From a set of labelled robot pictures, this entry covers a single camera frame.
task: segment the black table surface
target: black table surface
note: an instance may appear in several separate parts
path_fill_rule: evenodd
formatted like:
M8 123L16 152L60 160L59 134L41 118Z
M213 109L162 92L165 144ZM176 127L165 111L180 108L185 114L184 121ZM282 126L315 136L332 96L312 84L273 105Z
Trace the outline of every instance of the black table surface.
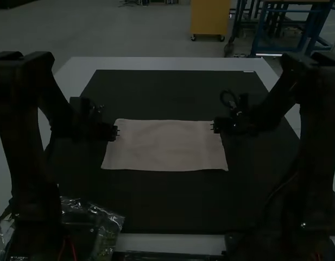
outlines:
M81 94L105 105L103 120L212 121L226 116L224 89L267 90L255 72L97 70ZM81 197L124 215L123 232L224 234L251 226L271 189L288 170L299 139L283 119L255 138L222 136L229 171L103 170L107 142L58 139L49 165L63 195Z

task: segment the beige cloth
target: beige cloth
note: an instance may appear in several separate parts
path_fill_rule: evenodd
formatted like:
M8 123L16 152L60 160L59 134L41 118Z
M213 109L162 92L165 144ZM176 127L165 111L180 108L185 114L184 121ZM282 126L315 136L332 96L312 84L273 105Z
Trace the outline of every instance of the beige cloth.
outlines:
M108 142L102 169L192 171L227 169L219 134L210 121L125 120L120 136Z

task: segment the concrete floor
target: concrete floor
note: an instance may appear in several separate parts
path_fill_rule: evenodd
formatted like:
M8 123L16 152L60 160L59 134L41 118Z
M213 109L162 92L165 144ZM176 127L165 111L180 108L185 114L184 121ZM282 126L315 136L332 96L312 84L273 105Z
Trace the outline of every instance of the concrete floor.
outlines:
M74 56L223 56L224 43L214 38L190 41L189 5L119 5L119 0L39 0L0 10L0 51L51 51L54 72ZM335 41L335 11L322 35ZM248 54L251 41L237 39L235 52ZM268 61L280 73L278 62Z

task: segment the white table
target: white table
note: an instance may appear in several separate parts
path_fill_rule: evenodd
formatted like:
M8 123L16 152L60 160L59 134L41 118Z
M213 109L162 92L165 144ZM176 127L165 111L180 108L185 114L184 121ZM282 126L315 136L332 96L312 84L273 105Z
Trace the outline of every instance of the white table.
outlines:
M268 90L278 76L264 59L246 58L71 58L55 75L56 82L66 99L80 96L96 70L186 70L186 71L255 71ZM291 127L300 136L299 106L286 115ZM44 148L49 143L50 127L45 116L39 113L39 126ZM10 198L10 174L0 140L0 214ZM222 235L147 235L121 234L118 251L151 251L193 254L220 254L225 250Z

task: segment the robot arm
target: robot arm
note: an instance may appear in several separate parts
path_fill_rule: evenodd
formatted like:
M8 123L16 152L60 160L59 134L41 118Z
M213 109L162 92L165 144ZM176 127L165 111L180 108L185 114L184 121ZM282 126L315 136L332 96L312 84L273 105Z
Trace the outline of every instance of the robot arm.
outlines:
M117 128L99 120L100 110L80 99L80 112L66 101L52 74L49 52L23 56L0 53L0 136L8 161L16 220L53 221L60 217L59 192L48 171L37 109L49 120L54 138L114 141Z
M274 130L293 105L300 105L299 151L289 173L274 188L273 194L284 188L280 223L285 247L288 246L289 253L295 257L306 257L326 240L331 225L335 59L319 53L311 58L284 54L281 65L283 74L261 104L249 108L248 95L240 95L238 102L236 99L230 102L235 105L228 106L230 117L214 120L214 131L259 135ZM274 199L273 194L269 196L270 201Z

